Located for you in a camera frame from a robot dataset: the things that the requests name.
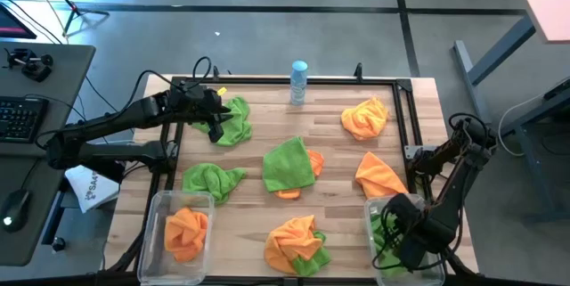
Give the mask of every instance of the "gray floor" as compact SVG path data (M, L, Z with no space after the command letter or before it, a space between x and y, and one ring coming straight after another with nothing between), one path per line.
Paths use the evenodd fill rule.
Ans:
M123 4L238 4L396 6L395 0L76 0ZM416 8L519 9L524 0L406 0ZM24 4L49 29L58 31L45 4ZM60 12L62 18L67 13ZM89 15L91 22L99 18ZM465 41L472 60L478 60L519 18L517 16L410 15L411 35L422 77L436 78L444 115L472 112L465 87L450 49L456 39ZM72 30L80 29L76 20ZM315 75L351 75L362 62L368 76L408 77L403 32L396 14L334 13L174 13L112 12L94 28L83 23L73 44L95 45L89 77L120 107L144 69L160 73L189 73L196 59L209 55L220 70L233 74L287 74L290 62L303 58ZM503 111L548 90L568 76L570 45L543 45L532 37L481 85L496 126ZM81 90L89 117L108 110L85 84ZM508 119L533 107L514 111ZM550 133L544 126L533 137ZM130 138L129 133L112 140ZM517 145L510 142L513 150ZM537 144L547 177L561 200L568 199L568 182L562 165L567 157L548 154ZM468 219L482 273L492 277L568 284L570 260L568 222L525 225L523 216L538 212L528 169L522 159L500 150L478 177L468 196ZM65 254L51 255L38 246L35 258L24 268L3 268L0 279L57 274L85 274L100 264L101 241L110 215L80 216L66 211L62 236L74 238L82 229L90 238L77 238ZM49 261L50 265L40 263Z

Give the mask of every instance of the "white paper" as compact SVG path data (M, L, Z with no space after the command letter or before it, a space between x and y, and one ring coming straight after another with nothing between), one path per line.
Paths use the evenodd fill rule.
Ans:
M118 197L118 184L93 170L77 166L65 171L79 207L85 212Z

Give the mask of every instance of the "clear plastic bin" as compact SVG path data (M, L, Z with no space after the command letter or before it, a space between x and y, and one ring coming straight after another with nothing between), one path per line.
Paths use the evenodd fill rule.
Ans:
M410 201L418 208L424 208L424 200L417 194L407 194ZM377 197L366 200L364 204L364 220L366 222L366 231L368 233L368 242L370 245L370 261L376 257L377 252L374 247L374 233L372 231L371 216L377 215L388 204L394 195L386 197ZM435 254L426 253L426 256L421 261L422 265L428 265L438 261L440 257ZM382 271L376 270L376 282L379 286L383 285L398 285L398 286L441 286L445 281L444 269L441 265L426 269L423 271L416 271L413 273L403 273L397 276L383 277Z
M204 249L193 260L178 263L164 249L166 219L183 207L208 216ZM197 285L208 272L210 234L214 223L214 198L209 192L162 191L152 197L149 219L144 232L141 261L137 276L141 285Z

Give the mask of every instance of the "bottle cap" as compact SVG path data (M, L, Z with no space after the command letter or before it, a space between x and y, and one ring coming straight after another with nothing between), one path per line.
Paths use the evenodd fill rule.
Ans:
M309 66L306 64L305 61L298 60L293 62L293 70L295 71L303 72L307 70L307 68L309 68Z

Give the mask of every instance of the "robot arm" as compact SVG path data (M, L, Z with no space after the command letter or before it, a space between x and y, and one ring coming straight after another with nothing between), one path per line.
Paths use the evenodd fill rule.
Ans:
M435 202L419 210L398 194L387 204L387 212L395 215L396 231L403 236L395 254L409 270L426 269L419 266L426 251L445 254L444 258L451 255L449 245L460 226L465 197L497 147L496 134L476 118L461 119L453 128L449 141L434 151L418 150L408 164L411 174L433 177L445 162L457 159Z
M220 124L232 117L228 112L215 90L182 82L165 92L133 102L119 112L66 125L45 146L48 164L56 169L84 165L118 183L125 170L120 161L140 161L150 171L164 173L172 167L171 156L176 149L173 144L165 146L155 141L142 145L95 145L87 142L133 127L146 129L164 123L200 122L208 123L209 139L215 143L224 135Z

